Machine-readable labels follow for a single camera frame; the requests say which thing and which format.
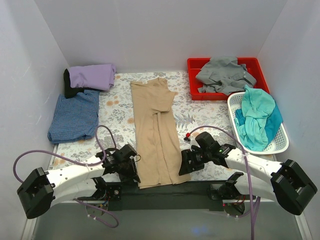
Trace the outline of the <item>tan t shirt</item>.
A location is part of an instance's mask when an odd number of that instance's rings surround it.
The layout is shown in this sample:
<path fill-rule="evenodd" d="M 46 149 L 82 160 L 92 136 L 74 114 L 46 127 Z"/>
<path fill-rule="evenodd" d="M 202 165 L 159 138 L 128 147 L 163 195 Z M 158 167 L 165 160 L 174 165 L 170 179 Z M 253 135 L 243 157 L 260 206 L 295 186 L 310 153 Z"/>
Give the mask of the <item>tan t shirt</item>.
<path fill-rule="evenodd" d="M 130 83 L 135 124 L 138 187 L 177 185 L 191 179 L 180 175 L 182 155 L 172 105 L 176 92 L 156 78 Z"/>

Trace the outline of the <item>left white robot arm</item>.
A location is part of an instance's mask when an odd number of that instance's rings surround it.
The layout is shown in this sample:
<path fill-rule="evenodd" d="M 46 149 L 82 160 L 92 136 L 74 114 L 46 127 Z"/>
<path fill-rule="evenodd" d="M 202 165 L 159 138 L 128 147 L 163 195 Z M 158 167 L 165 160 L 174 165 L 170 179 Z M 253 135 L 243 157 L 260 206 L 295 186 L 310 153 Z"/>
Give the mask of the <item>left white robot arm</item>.
<path fill-rule="evenodd" d="M 119 201 L 122 187 L 103 176 L 117 173 L 126 180 L 139 182 L 136 150 L 129 144 L 120 149 L 108 148 L 70 166 L 56 170 L 34 169 L 17 190 L 28 219 L 35 219 L 51 207 L 73 199 Z"/>

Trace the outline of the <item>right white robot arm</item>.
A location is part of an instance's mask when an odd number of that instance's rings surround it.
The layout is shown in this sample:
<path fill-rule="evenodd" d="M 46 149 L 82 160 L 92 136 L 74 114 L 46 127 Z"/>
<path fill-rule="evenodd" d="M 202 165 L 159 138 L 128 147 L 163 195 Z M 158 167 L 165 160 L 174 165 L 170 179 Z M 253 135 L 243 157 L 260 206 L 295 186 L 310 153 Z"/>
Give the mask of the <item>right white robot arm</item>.
<path fill-rule="evenodd" d="M 269 161 L 231 144 L 220 145 L 208 132 L 196 138 L 196 145 L 181 151 L 179 175 L 204 169 L 206 163 L 235 170 L 219 188 L 214 197 L 221 200 L 250 195 L 277 202 L 287 212 L 299 216 L 318 189 L 300 165 L 294 160 Z"/>

